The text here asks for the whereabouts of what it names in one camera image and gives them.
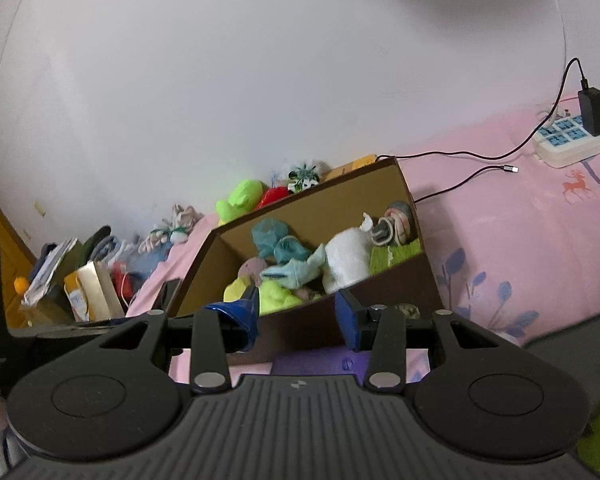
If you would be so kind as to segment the green yellow caterpillar plush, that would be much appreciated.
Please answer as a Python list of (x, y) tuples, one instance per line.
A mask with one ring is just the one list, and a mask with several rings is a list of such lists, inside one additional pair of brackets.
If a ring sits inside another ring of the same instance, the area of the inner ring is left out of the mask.
[(259, 180), (242, 180), (226, 200), (218, 200), (215, 211), (221, 224), (232, 222), (256, 209), (265, 188)]

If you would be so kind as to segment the red plush toy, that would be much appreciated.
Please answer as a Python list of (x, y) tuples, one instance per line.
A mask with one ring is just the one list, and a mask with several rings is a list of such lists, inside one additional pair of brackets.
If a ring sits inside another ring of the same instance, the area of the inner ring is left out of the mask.
[(284, 186), (276, 186), (275, 188), (268, 188), (259, 200), (256, 206), (256, 210), (270, 206), (288, 197), (290, 192), (288, 188)]

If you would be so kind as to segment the yellow cardboard box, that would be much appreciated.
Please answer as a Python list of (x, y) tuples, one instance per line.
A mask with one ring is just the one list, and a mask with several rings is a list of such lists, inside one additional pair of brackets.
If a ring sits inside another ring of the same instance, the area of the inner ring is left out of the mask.
[(347, 162), (344, 165), (332, 168), (331, 170), (328, 170), (322, 175), (322, 181), (326, 182), (344, 176), (345, 174), (350, 174), (350, 172), (354, 170), (358, 170), (360, 168), (373, 164), (374, 162), (376, 162), (376, 158), (377, 156), (375, 154), (365, 155), (361, 158), (355, 159), (353, 162)]

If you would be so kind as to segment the teal zipper pouch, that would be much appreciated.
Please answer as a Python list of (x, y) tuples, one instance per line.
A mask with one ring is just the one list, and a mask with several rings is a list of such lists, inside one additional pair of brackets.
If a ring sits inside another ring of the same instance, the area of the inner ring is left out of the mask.
[(274, 281), (286, 289), (297, 289), (318, 278), (326, 264), (325, 245), (321, 244), (306, 260), (292, 258), (281, 266), (269, 266), (261, 272), (262, 281)]

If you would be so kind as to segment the white power strip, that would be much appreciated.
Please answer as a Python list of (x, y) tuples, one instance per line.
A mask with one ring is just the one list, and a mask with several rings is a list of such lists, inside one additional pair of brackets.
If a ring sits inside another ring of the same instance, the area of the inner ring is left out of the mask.
[(539, 128), (532, 138), (535, 154), (548, 166), (564, 168), (600, 154), (600, 135), (583, 128), (582, 116), (569, 116)]

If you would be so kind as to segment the green towel in box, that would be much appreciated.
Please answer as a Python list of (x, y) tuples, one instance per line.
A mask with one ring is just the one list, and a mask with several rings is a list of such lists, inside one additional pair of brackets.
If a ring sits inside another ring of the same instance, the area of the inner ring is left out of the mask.
[(404, 263), (422, 252), (422, 243), (418, 238), (406, 245), (375, 246), (370, 252), (370, 275), (385, 272)]

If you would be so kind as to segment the teal knitted cloth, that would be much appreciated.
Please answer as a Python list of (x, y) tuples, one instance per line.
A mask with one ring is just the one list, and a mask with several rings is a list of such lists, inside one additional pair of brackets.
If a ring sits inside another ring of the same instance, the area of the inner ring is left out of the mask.
[(286, 223), (273, 218), (265, 218), (251, 229), (251, 238), (258, 256), (270, 259), (277, 264), (290, 260), (306, 261), (311, 255), (297, 237), (291, 234)]

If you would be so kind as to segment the black charger adapter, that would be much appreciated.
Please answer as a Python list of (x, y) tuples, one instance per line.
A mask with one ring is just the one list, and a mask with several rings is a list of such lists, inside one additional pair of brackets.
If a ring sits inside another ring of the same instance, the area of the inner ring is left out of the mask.
[(600, 89), (585, 88), (578, 92), (582, 126), (591, 136), (600, 136)]

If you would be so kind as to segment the pink plush toy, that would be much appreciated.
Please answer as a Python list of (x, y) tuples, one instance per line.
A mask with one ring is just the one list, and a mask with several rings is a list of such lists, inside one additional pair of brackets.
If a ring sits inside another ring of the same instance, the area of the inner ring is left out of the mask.
[(268, 262), (259, 257), (246, 260), (238, 270), (238, 278), (249, 278), (254, 286), (262, 282), (261, 272), (268, 268)]

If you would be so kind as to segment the yellow fluffy towel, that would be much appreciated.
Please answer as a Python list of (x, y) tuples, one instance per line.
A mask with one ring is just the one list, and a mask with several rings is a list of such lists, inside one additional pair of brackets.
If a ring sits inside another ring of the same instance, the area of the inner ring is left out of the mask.
[[(223, 292), (223, 300), (231, 302), (242, 298), (247, 288), (254, 284), (250, 276), (241, 276), (231, 282)], [(273, 314), (275, 312), (291, 309), (302, 304), (291, 290), (280, 286), (274, 281), (263, 281), (258, 286), (260, 315)]]

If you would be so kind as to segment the black smartphone on bed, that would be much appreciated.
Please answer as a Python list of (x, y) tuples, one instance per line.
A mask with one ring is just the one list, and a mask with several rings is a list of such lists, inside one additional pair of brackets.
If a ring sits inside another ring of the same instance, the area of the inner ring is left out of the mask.
[(152, 310), (161, 310), (163, 311), (169, 318), (173, 318), (174, 315), (178, 313), (178, 307), (174, 307), (173, 301), (178, 289), (181, 285), (181, 280), (179, 278), (174, 278), (173, 280), (165, 281), (159, 291), (158, 295), (152, 304)]

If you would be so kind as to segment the purple tissue pack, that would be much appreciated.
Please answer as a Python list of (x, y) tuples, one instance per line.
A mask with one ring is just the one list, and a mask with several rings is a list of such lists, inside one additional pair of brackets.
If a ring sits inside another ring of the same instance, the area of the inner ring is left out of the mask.
[(273, 361), (271, 374), (276, 376), (354, 375), (362, 380), (370, 352), (354, 352), (346, 347), (292, 352)]

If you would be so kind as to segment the small doll with hat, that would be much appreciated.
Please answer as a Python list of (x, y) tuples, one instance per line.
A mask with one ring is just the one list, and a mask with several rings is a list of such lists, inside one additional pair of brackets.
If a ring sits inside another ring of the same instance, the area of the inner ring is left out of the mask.
[(375, 246), (405, 246), (417, 237), (412, 207), (403, 200), (392, 202), (370, 230)]

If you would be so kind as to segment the phone on stand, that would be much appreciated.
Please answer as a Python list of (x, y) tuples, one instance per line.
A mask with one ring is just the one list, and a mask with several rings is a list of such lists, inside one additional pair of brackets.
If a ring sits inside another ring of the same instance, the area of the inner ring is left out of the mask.
[(577, 379), (590, 404), (590, 419), (583, 437), (600, 437), (600, 313), (535, 337), (524, 348)]

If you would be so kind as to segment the white gold paper bag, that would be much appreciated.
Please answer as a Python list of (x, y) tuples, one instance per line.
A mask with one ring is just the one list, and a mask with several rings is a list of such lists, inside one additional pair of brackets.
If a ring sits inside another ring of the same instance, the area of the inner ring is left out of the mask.
[(64, 278), (76, 322), (99, 322), (123, 318), (121, 302), (108, 268), (101, 261), (90, 261)]

